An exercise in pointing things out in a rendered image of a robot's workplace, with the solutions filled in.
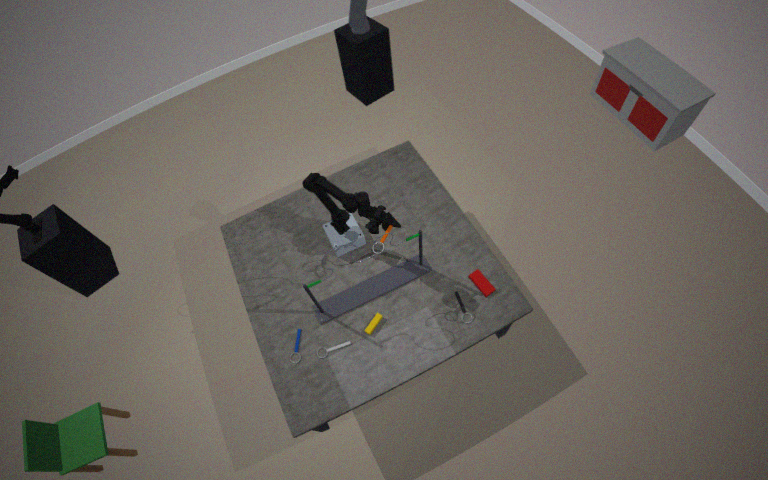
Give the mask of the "yellow rectangular block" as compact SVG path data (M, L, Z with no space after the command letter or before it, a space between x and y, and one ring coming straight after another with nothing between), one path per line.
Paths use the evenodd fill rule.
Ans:
M375 329L375 327L378 325L378 323L379 323L379 322L380 322L380 320L382 319L382 317L383 317L383 316L377 312L377 314L374 316L374 318L372 319L372 321L369 323L369 325L368 325L368 326L367 326L367 328L365 329L365 333L366 333L366 334L368 334L368 335L370 336L370 335L371 335L371 333L373 332L373 330Z

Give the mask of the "red rectangular block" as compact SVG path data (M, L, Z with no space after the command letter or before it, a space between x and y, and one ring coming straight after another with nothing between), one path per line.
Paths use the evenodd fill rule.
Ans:
M482 292L485 297L495 292L493 285L485 278L485 276L479 271L475 271L469 278L477 285L476 287Z

